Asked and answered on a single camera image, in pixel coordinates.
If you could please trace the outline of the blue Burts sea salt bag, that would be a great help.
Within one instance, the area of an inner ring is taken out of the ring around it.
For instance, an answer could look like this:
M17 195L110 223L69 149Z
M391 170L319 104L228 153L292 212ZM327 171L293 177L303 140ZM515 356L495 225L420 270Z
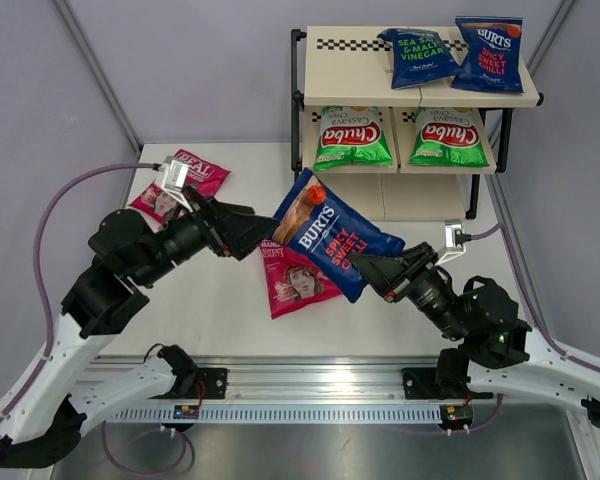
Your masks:
M381 31L377 38L392 46L393 90L454 77L462 71L461 65L435 31L390 28Z

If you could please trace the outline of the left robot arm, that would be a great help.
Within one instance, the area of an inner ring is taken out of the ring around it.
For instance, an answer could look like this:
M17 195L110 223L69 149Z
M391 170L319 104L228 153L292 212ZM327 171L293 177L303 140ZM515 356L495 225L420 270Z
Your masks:
M277 228L248 206L184 190L184 214L154 231L131 209L105 217L88 245L91 266L61 302L51 339L0 399L0 468L46 468L114 414L153 397L199 389L198 367L177 345L84 390L74 385L90 362L149 302L143 293L203 249L240 261Z

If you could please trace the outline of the blue Burts chilli bag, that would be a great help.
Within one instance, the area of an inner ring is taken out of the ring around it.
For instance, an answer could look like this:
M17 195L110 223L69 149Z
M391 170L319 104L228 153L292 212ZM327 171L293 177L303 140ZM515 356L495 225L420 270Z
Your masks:
M396 255L405 241L376 227L309 169L296 179L274 214L276 243L306 256L351 303L367 285L352 254Z
M524 92L519 73L523 19L469 17L455 19L468 51L451 87L483 93Z

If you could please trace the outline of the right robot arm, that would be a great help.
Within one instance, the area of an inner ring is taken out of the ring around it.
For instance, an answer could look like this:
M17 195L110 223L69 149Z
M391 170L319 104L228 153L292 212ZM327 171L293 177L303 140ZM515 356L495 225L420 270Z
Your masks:
M435 368L403 369L407 398L527 397L583 413L600 429L600 359L576 359L546 339L495 280L474 276L455 293L427 243L398 255L349 258L386 302L410 301L454 344L441 350Z

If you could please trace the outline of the green Chuba bag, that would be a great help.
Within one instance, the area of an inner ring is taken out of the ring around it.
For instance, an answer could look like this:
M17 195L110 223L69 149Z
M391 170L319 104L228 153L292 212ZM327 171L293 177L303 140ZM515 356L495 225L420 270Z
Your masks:
M469 108L419 107L409 163L426 167L488 166L476 117Z
M320 112L315 171L393 163L377 107L324 106Z

